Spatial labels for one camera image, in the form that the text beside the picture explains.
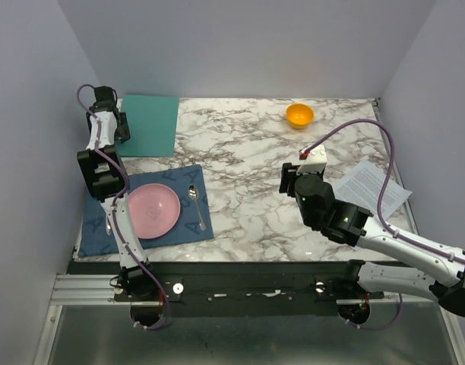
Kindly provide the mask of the teal folder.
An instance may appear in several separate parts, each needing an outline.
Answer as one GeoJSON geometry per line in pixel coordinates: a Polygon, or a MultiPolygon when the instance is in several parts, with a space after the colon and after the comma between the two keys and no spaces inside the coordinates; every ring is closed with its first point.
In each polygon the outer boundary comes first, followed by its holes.
{"type": "Polygon", "coordinates": [[[171,157],[175,152],[178,97],[125,95],[130,139],[117,144],[122,157],[171,157]]]}

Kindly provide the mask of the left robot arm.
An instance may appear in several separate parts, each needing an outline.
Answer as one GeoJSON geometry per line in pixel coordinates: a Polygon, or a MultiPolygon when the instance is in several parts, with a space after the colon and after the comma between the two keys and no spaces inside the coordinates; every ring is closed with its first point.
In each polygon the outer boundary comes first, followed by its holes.
{"type": "Polygon", "coordinates": [[[129,210],[129,178],[115,146],[130,138],[126,114],[119,111],[112,87],[84,84],[77,89],[76,98],[86,112],[90,132],[77,161],[88,192],[104,211],[106,233],[114,236],[120,256],[120,273],[113,287],[128,297],[150,300],[157,294],[158,283],[146,273],[149,262],[129,210]]]}

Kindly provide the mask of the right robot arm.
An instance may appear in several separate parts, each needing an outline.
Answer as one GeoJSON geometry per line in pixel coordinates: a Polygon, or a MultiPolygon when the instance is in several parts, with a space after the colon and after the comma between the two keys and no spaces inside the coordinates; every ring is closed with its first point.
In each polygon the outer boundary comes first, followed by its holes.
{"type": "Polygon", "coordinates": [[[296,200],[303,224],[330,241],[379,252],[402,262],[402,268],[364,263],[339,279],[349,298],[362,292],[394,291],[435,301],[465,318],[465,249],[427,240],[383,225],[369,210],[335,198],[321,172],[301,173],[284,163],[279,191],[296,200]]]}

